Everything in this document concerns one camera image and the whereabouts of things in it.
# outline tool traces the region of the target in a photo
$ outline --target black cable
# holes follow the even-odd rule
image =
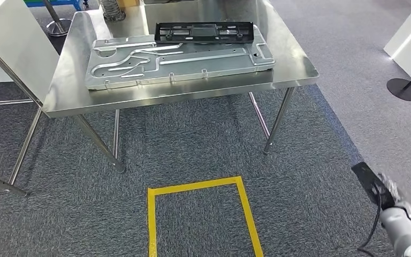
[[[357,251],[365,253],[371,257],[374,257],[374,255],[363,248],[371,241],[372,235],[374,235],[374,231],[376,231],[377,223],[379,222],[380,210],[382,209],[382,198],[380,197],[379,188],[375,184],[373,184],[373,188],[376,190],[376,193],[377,193],[376,217],[374,218],[374,223],[372,224],[372,229],[371,229],[371,232],[369,233],[368,239],[366,239],[366,241],[357,248]]]

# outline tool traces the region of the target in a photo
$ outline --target table leg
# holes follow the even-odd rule
[[[108,147],[102,141],[97,132],[95,132],[92,126],[87,122],[86,118],[83,115],[75,115],[73,117],[78,125],[80,125],[82,131],[92,139],[92,141],[104,153],[104,155],[108,158],[112,165],[116,167],[117,171],[124,172],[125,167],[114,157],[112,152],[109,151]]]
[[[16,186],[12,186],[9,183],[6,183],[2,180],[0,180],[0,188],[4,189],[6,191],[21,195],[21,196],[27,196],[27,192],[24,190],[21,190],[19,188],[17,188]]]
[[[29,148],[29,144],[31,143],[32,136],[34,135],[35,128],[37,127],[37,123],[39,122],[41,114],[42,114],[42,108],[39,107],[37,109],[37,112],[35,113],[34,119],[32,120],[31,127],[29,128],[29,132],[27,132],[26,139],[24,140],[22,144],[22,148],[18,155],[17,162],[15,163],[15,166],[13,167],[13,172],[9,179],[9,184],[12,186],[15,184],[15,180],[17,179],[18,172],[20,171],[22,162],[24,161],[24,157],[26,156],[27,148]]]
[[[112,153],[117,159],[117,153],[119,152],[119,120],[120,120],[120,110],[116,110],[116,117],[114,119],[114,139],[112,141]]]
[[[267,143],[265,144],[264,148],[264,153],[268,154],[270,147],[273,143],[273,140],[275,139],[276,132],[278,131],[279,124],[281,123],[281,120],[283,119],[284,113],[286,113],[287,110],[287,105],[289,104],[289,101],[292,98],[292,95],[294,94],[295,87],[289,87],[286,91],[286,94],[284,95],[283,102],[281,103],[281,107],[279,108],[277,118],[275,119],[275,123],[273,125],[272,131],[270,132],[269,139],[267,140]]]

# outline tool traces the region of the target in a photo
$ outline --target metal stand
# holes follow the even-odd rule
[[[18,77],[18,75],[0,58],[0,67],[4,72],[15,82],[15,84],[30,98],[28,100],[9,100],[9,101],[0,101],[0,105],[6,104],[18,104],[18,103],[31,103],[34,102],[38,105],[37,112],[35,113],[34,119],[32,120],[31,127],[29,128],[29,132],[27,133],[26,139],[23,142],[21,151],[18,155],[17,161],[15,166],[13,167],[12,175],[10,176],[9,182],[6,183],[0,180],[0,188],[5,189],[6,191],[13,192],[18,195],[27,196],[27,192],[21,190],[14,186],[15,181],[17,179],[18,173],[21,169],[21,165],[24,161],[24,158],[27,153],[27,149],[31,144],[32,137],[34,135],[35,129],[37,128],[37,124],[39,122],[40,116],[42,114],[42,102],[37,98],[37,96],[32,93],[32,91],[26,86],[26,84]],[[113,152],[114,155],[108,150],[107,146],[103,143],[103,141],[98,136],[97,132],[90,126],[90,124],[86,121],[83,115],[75,116],[78,124],[81,126],[82,130],[92,138],[95,144],[100,148],[100,150],[105,154],[105,156],[111,161],[111,163],[116,166],[118,171],[124,171],[125,167],[117,161],[117,143],[119,139],[119,110],[116,110],[116,123],[115,123],[115,134],[114,134],[114,147]]]
[[[273,128],[270,132],[267,128],[267,125],[265,124],[264,117],[262,116],[261,111],[259,110],[259,106],[257,105],[253,93],[248,93],[251,103],[253,104],[254,110],[256,111],[257,118],[259,119],[259,123],[261,124],[262,130],[264,131],[265,138],[267,139],[264,148],[264,154],[269,153],[270,147],[272,146],[273,140],[275,139],[276,132],[278,131],[279,125],[281,124],[281,120],[283,119],[284,114],[286,113],[287,106],[291,101],[294,91],[295,87],[289,87],[287,89],[286,94],[284,95],[283,102],[281,103],[281,107],[279,108],[278,115],[275,119],[275,123],[273,124]]]
[[[387,89],[399,99],[411,101],[411,81],[406,79],[390,79]]]
[[[52,7],[49,0],[43,0],[49,14],[51,15],[53,21],[47,25],[47,33],[50,36],[65,36],[69,32],[70,24],[72,20],[69,19],[59,19],[56,11]]]

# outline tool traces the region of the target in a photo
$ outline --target black stand base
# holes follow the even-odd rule
[[[387,82],[387,88],[397,98],[411,101],[411,85],[403,89],[408,83],[409,81],[405,79],[390,79]]]

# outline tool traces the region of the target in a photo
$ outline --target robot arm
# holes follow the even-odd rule
[[[361,162],[353,166],[352,170],[370,200],[381,206],[379,219],[388,234],[396,257],[411,257],[410,204],[393,181],[383,174],[377,176],[366,163]]]
[[[411,256],[411,219],[401,207],[388,208],[380,214],[396,256]]]

